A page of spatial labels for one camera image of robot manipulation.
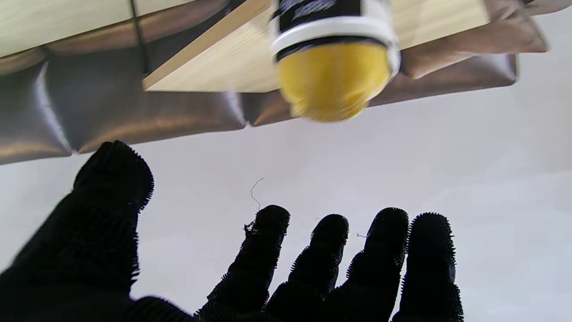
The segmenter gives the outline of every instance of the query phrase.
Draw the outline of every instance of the bottle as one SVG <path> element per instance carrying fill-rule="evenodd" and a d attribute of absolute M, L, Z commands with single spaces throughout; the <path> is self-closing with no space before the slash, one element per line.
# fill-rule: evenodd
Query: bottle
<path fill-rule="evenodd" d="M 399 40 L 386 0 L 273 0 L 272 5 L 272 53 L 294 116 L 347 120 L 399 71 Z"/>

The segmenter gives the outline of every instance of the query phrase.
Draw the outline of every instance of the yellow cap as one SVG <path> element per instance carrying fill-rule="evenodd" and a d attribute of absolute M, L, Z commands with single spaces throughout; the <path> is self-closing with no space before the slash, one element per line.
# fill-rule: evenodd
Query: yellow cap
<path fill-rule="evenodd" d="M 385 47 L 369 42 L 304 48 L 282 58 L 278 70 L 292 115 L 322 122 L 358 115 L 391 78 Z"/>

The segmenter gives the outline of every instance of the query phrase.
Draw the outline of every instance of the thin wire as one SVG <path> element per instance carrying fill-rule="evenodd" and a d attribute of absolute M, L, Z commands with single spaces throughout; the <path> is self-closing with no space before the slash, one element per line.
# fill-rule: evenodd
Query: thin wire
<path fill-rule="evenodd" d="M 137 37 L 137 45 L 139 47 L 141 62 L 143 64 L 143 74 L 147 76 L 147 74 L 150 72 L 149 53 L 147 52 L 147 46 L 143 40 L 143 34 L 141 31 L 141 26 L 139 25 L 139 17 L 137 16 L 137 7 L 135 6 L 135 1 L 129 0 L 129 6 L 131 7 L 131 15 L 133 16 L 133 25 L 135 27 L 135 36 Z"/>
<path fill-rule="evenodd" d="M 256 201 L 256 203 L 258 203 L 258 211 L 260 211 L 260 202 L 258 202 L 258 200 L 256 200 L 256 198 L 255 198 L 254 195 L 252 194 L 252 190 L 254 190 L 254 188 L 256 187 L 256 185 L 257 185 L 259 182 L 261 182 L 262 180 L 264 180 L 264 177 L 258 179 L 258 180 L 256 181 L 256 183 L 254 184 L 254 186 L 252 186 L 252 188 L 251 188 L 251 198 L 252 198 L 252 200 Z"/>

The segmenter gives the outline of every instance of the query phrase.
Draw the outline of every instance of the white surface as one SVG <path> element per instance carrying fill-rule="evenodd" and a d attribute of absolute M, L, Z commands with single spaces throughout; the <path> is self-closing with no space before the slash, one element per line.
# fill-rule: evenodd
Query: white surface
<path fill-rule="evenodd" d="M 521 55 L 514 87 L 373 108 L 341 124 L 295 120 L 136 145 L 156 190 L 140 217 L 133 296 L 157 294 L 190 312 L 203 305 L 238 252 L 257 208 L 250 188 L 264 177 L 258 200 L 292 214 L 271 290 L 316 217 L 349 219 L 343 272 L 363 247 L 356 234 L 397 206 L 450 218 L 466 321 L 570 321 L 571 18 L 572 9 L 538 18 L 553 51 Z M 0 266 L 87 157 L 0 167 Z"/>
<path fill-rule="evenodd" d="M 194 0 L 136 0 L 144 15 Z M 132 18 L 129 0 L 1 0 L 0 57 Z"/>

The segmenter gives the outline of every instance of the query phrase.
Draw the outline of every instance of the loose thread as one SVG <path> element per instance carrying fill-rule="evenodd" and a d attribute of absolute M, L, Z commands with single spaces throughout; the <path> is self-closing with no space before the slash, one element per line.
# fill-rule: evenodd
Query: loose thread
<path fill-rule="evenodd" d="M 258 202 L 258 200 L 256 200 L 256 198 L 255 198 L 254 195 L 252 194 L 252 191 L 254 190 L 254 188 L 256 187 L 256 185 L 257 185 L 259 182 L 261 182 L 262 180 L 264 180 L 264 177 L 258 179 L 258 180 L 256 181 L 256 183 L 254 184 L 254 186 L 252 186 L 252 188 L 251 188 L 251 198 L 252 198 L 252 200 L 256 201 L 256 203 L 258 203 L 258 211 L 260 211 L 260 202 Z"/>

